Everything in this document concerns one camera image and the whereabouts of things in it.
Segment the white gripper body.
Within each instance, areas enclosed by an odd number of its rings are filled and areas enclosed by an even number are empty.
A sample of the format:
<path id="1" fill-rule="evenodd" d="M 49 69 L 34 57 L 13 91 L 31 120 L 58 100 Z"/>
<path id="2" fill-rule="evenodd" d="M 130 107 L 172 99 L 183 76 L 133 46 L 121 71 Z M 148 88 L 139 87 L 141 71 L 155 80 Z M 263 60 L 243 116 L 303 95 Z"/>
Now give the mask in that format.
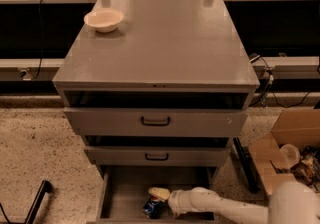
<path id="1" fill-rule="evenodd" d="M 193 206 L 191 204 L 190 190 L 174 190 L 168 199 L 168 205 L 172 212 L 186 214 L 191 212 Z"/>

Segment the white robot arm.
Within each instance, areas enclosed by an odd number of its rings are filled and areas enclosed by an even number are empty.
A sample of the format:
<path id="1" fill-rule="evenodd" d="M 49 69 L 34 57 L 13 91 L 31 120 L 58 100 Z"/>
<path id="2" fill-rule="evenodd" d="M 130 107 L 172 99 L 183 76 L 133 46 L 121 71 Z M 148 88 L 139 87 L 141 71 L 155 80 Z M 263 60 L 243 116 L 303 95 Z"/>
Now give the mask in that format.
<path id="1" fill-rule="evenodd" d="M 236 224 L 320 224 L 319 196 L 299 182 L 280 184 L 267 206 L 226 199 L 203 187 L 172 192 L 166 188 L 151 187 L 148 193 L 168 202 L 175 216 L 212 212 Z"/>

